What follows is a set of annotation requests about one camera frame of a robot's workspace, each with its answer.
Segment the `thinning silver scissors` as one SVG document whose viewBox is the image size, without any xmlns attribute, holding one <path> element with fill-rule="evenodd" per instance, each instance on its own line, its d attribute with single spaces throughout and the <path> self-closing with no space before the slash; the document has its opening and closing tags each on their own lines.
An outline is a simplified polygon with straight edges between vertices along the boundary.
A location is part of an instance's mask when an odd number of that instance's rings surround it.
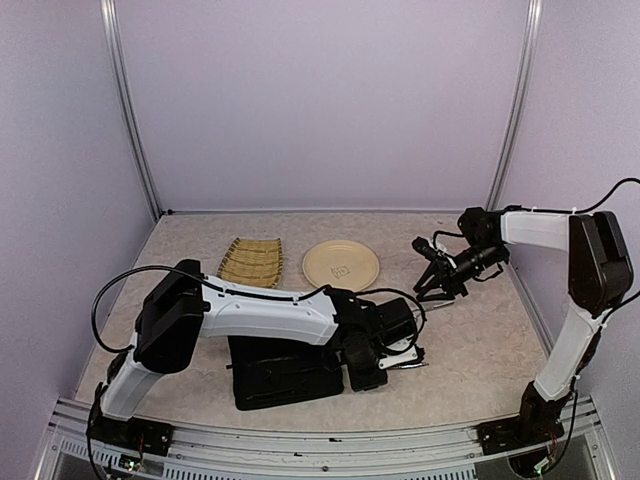
<svg viewBox="0 0 640 480">
<path fill-rule="evenodd" d="M 426 311 L 434 311 L 434 310 L 437 310 L 437 309 L 446 308 L 446 307 L 454 305 L 454 304 L 455 304 L 454 300 L 430 301 L 430 302 L 424 302 L 423 303 L 423 308 Z"/>
</svg>

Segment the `black zip tool case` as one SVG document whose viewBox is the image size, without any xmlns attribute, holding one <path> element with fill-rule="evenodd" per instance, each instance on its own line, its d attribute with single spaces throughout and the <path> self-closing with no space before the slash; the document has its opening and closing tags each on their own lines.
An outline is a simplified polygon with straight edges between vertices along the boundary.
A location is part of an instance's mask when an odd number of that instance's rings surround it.
<svg viewBox="0 0 640 480">
<path fill-rule="evenodd" d="M 335 351 L 284 339 L 228 338 L 236 408 L 261 410 L 339 395 L 343 370 Z"/>
</svg>

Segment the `straight silver scissors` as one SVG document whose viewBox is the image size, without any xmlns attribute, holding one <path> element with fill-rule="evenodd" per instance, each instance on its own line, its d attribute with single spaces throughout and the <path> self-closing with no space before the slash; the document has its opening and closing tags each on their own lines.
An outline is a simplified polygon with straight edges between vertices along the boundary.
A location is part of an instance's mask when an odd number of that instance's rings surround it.
<svg viewBox="0 0 640 480">
<path fill-rule="evenodd" d="M 425 361 L 421 362 L 406 362 L 398 365 L 394 365 L 389 367 L 387 370 L 389 371 L 401 371 L 401 370 L 411 370 L 417 368 L 423 368 L 429 366 L 429 363 Z"/>
</svg>

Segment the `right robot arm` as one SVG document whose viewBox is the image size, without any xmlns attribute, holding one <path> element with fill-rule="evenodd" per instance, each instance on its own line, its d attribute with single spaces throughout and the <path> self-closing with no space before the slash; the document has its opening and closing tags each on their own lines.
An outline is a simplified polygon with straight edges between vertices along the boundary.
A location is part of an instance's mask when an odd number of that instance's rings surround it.
<svg viewBox="0 0 640 480">
<path fill-rule="evenodd" d="M 582 210 L 510 205 L 502 210 L 466 209 L 456 237 L 468 247 L 457 255 L 439 246 L 439 232 L 417 237 L 413 249 L 429 264 L 413 290 L 419 301 L 453 300 L 467 295 L 469 280 L 509 262 L 510 247 L 534 246 L 568 256 L 568 307 L 546 365 L 525 389 L 511 433 L 523 444 L 550 433 L 590 363 L 609 318 L 631 302 L 634 271 L 616 215 L 602 204 Z"/>
</svg>

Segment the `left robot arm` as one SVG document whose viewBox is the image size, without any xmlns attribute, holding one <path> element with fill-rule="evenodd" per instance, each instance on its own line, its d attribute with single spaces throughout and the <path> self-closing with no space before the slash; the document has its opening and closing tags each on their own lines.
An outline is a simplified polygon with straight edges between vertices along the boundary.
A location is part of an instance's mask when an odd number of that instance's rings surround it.
<svg viewBox="0 0 640 480">
<path fill-rule="evenodd" d="M 391 368 L 422 361 L 422 306 L 394 291 L 377 304 L 331 285 L 310 292 L 231 283 L 186 259 L 163 268 L 127 346 L 114 350 L 95 393 L 102 430 L 121 445 L 140 434 L 134 416 L 162 377 L 185 370 L 202 338 L 229 342 L 236 407 L 252 411 L 384 386 Z"/>
</svg>

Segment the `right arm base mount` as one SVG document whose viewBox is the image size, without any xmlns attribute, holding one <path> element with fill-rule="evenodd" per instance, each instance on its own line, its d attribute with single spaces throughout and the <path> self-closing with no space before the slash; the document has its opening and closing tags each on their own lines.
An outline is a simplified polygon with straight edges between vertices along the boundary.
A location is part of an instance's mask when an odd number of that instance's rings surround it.
<svg viewBox="0 0 640 480">
<path fill-rule="evenodd" d="M 560 422 L 551 422 L 541 428 L 529 428 L 523 427 L 517 416 L 483 422 L 476 427 L 476 430 L 484 455 L 517 450 L 544 443 L 553 437 L 562 437 L 565 434 Z"/>
</svg>

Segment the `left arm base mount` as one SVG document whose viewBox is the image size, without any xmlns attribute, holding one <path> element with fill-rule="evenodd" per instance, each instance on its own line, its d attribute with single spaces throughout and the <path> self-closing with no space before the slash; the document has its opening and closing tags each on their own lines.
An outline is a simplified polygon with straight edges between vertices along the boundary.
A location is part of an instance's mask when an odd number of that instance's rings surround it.
<svg viewBox="0 0 640 480">
<path fill-rule="evenodd" d="M 174 426 L 137 417 L 123 421 L 102 416 L 90 421 L 88 433 L 92 440 L 108 445 L 142 454 L 166 457 L 173 438 Z"/>
</svg>

